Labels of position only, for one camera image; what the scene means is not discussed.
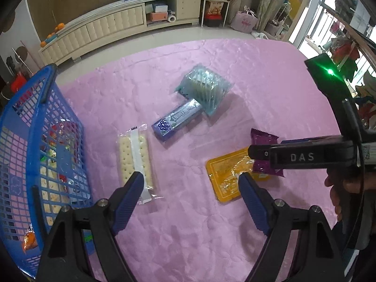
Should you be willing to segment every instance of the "purple snack box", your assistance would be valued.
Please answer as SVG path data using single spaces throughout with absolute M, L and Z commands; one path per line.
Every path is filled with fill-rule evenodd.
M 152 125 L 155 136 L 162 142 L 171 138 L 177 130 L 202 113 L 202 106 L 196 100 L 180 105 Z
M 262 132 L 261 130 L 251 129 L 251 143 L 253 145 L 278 144 L 278 136 Z M 255 160 L 253 171 L 269 175 L 283 176 L 283 169 L 274 169 L 270 167 L 270 162 L 266 160 Z

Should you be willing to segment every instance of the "white cabinet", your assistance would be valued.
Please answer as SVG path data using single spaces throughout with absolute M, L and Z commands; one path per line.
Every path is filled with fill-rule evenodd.
M 198 23 L 200 0 L 168 0 L 176 11 L 174 22 L 146 23 L 145 3 L 155 0 L 118 1 L 69 22 L 39 54 L 45 65 L 73 60 L 113 41 L 165 26 Z
M 144 24 L 142 6 L 125 9 L 86 24 L 91 41 Z
M 41 58 L 45 65 L 56 63 L 74 50 L 91 42 L 86 25 L 58 38 L 44 50 L 41 50 Z
M 192 19 L 200 16 L 200 0 L 176 0 L 176 19 Z

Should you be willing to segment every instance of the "pink blanket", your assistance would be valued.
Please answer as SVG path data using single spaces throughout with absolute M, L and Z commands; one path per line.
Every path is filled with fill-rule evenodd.
M 202 63 L 234 84 L 212 118 L 197 118 L 165 144 L 149 135 L 164 198 L 138 205 L 116 238 L 139 282 L 245 280 L 266 238 L 242 199 L 217 201 L 205 164 L 249 146 L 253 127 L 283 139 L 339 134 L 304 60 L 284 42 L 193 41 L 121 58 L 61 88 L 85 127 L 88 175 L 97 200 L 120 186 L 117 135 L 142 123 L 150 126 L 183 103 L 174 88 L 194 65 Z M 284 174 L 260 185 L 290 206 L 318 204 L 334 225 L 325 171 Z M 289 245 L 280 279 L 286 277 L 294 245 Z M 93 268 L 104 279 L 97 261 Z

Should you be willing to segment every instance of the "purple snack wrapper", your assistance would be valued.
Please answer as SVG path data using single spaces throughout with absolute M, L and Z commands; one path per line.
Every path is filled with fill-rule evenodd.
M 262 132 L 261 130 L 251 129 L 251 142 L 253 145 L 267 145 L 278 144 L 279 137 L 273 134 Z M 274 169 L 270 167 L 270 162 L 265 160 L 255 160 L 253 164 L 253 171 L 256 173 L 283 176 L 282 169 Z

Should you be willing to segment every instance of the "person's hand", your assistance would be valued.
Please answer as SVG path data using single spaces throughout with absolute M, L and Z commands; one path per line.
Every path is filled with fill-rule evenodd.
M 337 192 L 334 189 L 333 184 L 338 183 L 339 173 L 336 172 L 334 169 L 327 170 L 328 177 L 325 179 L 325 186 L 332 187 L 330 189 L 330 199 L 332 200 L 332 204 L 334 206 L 334 212 L 337 214 L 337 220 L 342 220 L 342 213 L 341 213 L 341 206 L 340 206 L 340 198 Z M 349 193 L 359 193 L 360 192 L 360 176 L 354 179 L 346 179 L 343 181 L 343 187 Z M 376 172 L 369 172 L 365 174 L 364 177 L 364 190 L 372 190 L 376 189 Z

